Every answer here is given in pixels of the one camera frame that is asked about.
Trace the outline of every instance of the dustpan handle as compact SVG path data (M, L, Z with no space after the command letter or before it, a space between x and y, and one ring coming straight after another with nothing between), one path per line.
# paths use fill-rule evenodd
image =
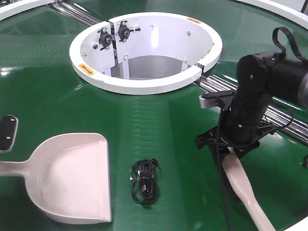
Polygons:
M2 177L23 177L25 172L24 162L0 161L0 176Z

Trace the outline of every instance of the black cable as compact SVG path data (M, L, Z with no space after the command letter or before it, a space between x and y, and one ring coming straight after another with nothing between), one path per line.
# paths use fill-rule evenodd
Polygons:
M131 196L133 200L141 205L153 204L158 196L158 186L155 180L154 171L159 167L156 159L142 159L137 161L130 169L130 180L133 180L131 185ZM131 170L135 174L135 179L131 175ZM140 193L143 200L140 200L135 193L135 188L139 182Z
M229 208L227 204L227 196L226 196L226 191L223 185L223 179L222 179L222 165L220 161L220 156L219 156L219 127L220 127L220 122L221 122L221 115L223 113L223 107L220 108L220 114L219 114L219 119L218 119L218 125L217 125L217 131L216 131L216 158L217 158L217 166L218 166L218 174L219 174L219 181L220 181L220 188L221 188L221 193L222 193L222 199L223 199L223 205L224 205L224 211L225 211L225 216L226 216L226 222L228 225L228 230L233 231L232 224L231 224L231 219L230 219L230 214L229 214Z

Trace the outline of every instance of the black strap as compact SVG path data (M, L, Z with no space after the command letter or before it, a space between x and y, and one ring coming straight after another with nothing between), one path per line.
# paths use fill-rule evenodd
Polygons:
M272 39L273 39L273 43L279 47L281 49L281 53L279 54L279 56L281 57L285 57L286 56L286 49L285 47L278 41L278 31L282 31L289 43L290 43L290 46L291 46L291 49L292 49L292 52L293 54L296 56L296 58L298 58L299 60L305 62L305 63L308 63L308 59L305 58L298 50L298 47L297 47L297 44L296 44L296 41L294 39L294 36L293 34L289 31L288 28L284 27L284 26L281 26L281 27L277 27L274 29L273 31L273 35L272 35Z

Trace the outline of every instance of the circular opening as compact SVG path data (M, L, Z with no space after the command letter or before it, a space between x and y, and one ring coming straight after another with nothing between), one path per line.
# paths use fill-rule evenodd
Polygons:
M184 87L217 62L220 36L208 25L170 13L134 13L81 32L70 57L89 83L124 94Z

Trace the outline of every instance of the white plastic handle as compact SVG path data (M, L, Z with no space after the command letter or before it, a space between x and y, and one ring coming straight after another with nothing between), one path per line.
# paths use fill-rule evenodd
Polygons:
M25 173L25 162L0 161L0 176L2 177L24 177Z
M229 150L231 154L223 159L222 166L234 192L243 202L259 231L275 231L275 228L255 198L251 184L239 158L233 149L230 148Z

